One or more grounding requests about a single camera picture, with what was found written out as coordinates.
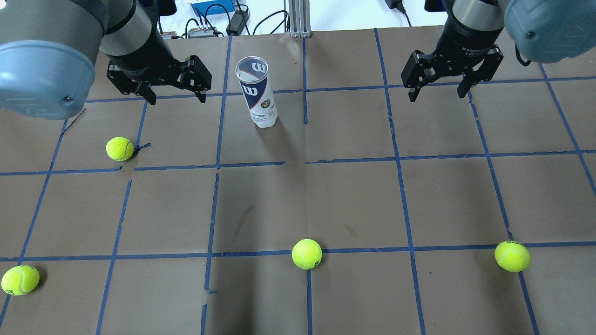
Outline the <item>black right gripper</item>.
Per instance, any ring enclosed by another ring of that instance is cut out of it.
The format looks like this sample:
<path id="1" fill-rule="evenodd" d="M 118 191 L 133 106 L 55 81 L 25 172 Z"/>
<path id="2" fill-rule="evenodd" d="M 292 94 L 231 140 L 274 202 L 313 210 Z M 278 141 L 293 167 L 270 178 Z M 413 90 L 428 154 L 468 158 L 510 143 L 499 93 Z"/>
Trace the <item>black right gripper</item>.
<path id="1" fill-rule="evenodd" d="M 498 45 L 480 50 L 477 55 L 464 51 L 462 47 L 455 47 L 453 51 L 452 55 L 448 55 L 446 50 L 432 54 L 419 50 L 411 53 L 400 75 L 404 86 L 409 88 L 410 102 L 416 102 L 422 87 L 427 84 L 460 75 L 463 79 L 456 93 L 459 98 L 464 98 L 477 83 L 492 80 L 504 59 Z"/>

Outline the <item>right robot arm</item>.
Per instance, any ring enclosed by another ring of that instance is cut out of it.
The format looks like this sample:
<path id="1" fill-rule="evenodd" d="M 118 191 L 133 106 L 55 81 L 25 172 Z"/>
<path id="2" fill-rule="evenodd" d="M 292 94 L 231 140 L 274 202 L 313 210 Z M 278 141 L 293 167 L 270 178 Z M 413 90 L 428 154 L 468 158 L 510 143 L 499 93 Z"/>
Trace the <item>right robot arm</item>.
<path id="1" fill-rule="evenodd" d="M 435 50 L 413 51 L 401 72 L 411 102 L 440 78 L 462 76 L 460 98 L 492 80 L 504 59 L 496 44 L 502 31 L 512 38 L 524 67 L 571 59 L 596 44 L 593 0 L 427 0 L 424 8 L 447 13 L 447 20 Z"/>

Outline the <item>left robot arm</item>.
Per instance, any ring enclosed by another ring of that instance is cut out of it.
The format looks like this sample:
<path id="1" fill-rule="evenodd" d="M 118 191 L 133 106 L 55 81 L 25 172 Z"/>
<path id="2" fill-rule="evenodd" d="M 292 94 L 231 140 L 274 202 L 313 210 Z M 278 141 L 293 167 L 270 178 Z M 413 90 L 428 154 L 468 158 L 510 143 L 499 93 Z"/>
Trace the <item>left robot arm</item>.
<path id="1" fill-rule="evenodd" d="M 155 86 L 193 92 L 201 101 L 211 73 L 198 58 L 173 57 L 158 19 L 172 0 L 9 0 L 1 10 L 0 102 L 30 117 L 64 120 L 79 113 L 95 80 L 99 53 L 106 76 L 125 95 L 156 103 Z"/>

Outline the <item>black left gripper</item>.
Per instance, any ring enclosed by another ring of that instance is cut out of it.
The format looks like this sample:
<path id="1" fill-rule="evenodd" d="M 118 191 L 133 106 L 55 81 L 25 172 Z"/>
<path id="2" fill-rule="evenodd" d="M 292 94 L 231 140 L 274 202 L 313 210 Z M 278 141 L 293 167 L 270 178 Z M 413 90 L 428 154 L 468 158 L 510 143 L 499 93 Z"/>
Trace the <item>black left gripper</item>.
<path id="1" fill-rule="evenodd" d="M 211 73 L 196 55 L 184 61 L 171 59 L 135 71 L 125 71 L 110 61 L 106 78 L 122 94 L 134 92 L 152 106 L 157 102 L 152 86 L 171 86 L 192 91 L 201 103 L 205 103 L 212 80 Z"/>

